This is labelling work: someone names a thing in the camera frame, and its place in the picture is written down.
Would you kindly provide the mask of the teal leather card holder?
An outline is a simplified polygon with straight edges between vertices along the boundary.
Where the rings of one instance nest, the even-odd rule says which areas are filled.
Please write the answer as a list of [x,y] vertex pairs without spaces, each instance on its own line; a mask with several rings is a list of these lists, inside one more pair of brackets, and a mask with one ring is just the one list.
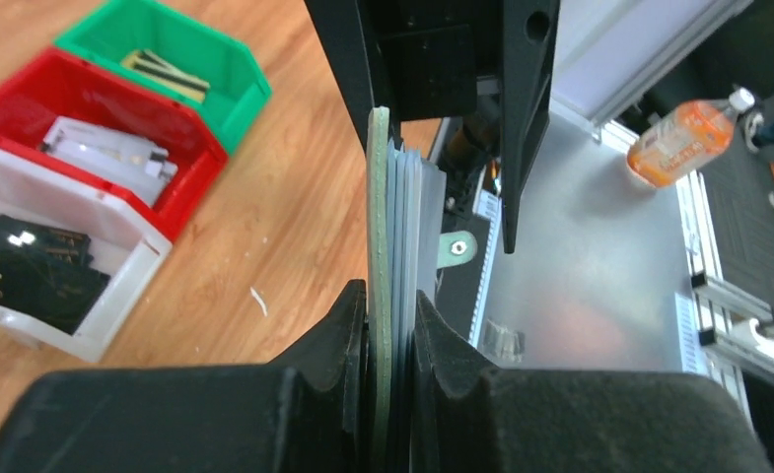
[[436,295],[439,270],[471,261],[475,237],[442,230],[447,176],[390,135],[390,110],[368,118],[367,234],[369,373],[373,377],[374,472],[409,468],[412,341],[420,295]]

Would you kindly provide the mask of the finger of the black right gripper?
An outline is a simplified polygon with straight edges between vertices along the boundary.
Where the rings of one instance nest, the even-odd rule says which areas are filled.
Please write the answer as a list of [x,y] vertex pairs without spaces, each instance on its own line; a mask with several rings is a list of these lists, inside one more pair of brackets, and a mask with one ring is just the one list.
[[560,3],[504,1],[499,78],[504,251],[515,251],[521,197],[549,123]]
[[370,3],[307,0],[305,4],[361,145],[367,145],[369,114],[378,106],[390,109],[387,131],[398,136],[394,90]]

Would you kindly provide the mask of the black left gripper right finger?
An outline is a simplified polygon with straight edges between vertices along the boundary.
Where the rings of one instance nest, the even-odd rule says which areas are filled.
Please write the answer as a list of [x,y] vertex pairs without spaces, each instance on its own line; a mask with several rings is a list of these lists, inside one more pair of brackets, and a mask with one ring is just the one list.
[[416,472],[768,472],[739,406],[682,372],[495,366],[416,306]]

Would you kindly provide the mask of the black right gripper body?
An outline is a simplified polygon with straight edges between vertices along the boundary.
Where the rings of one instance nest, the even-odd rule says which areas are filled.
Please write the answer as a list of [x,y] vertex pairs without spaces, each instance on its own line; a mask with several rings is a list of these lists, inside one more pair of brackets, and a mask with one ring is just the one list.
[[499,1],[365,1],[401,122],[477,108],[477,82],[497,68]]

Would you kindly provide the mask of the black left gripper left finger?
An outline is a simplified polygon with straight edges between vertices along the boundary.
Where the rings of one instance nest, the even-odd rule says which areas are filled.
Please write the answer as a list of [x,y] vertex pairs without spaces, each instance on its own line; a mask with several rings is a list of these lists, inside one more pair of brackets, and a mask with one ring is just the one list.
[[0,428],[0,472],[365,472],[366,286],[272,361],[48,373]]

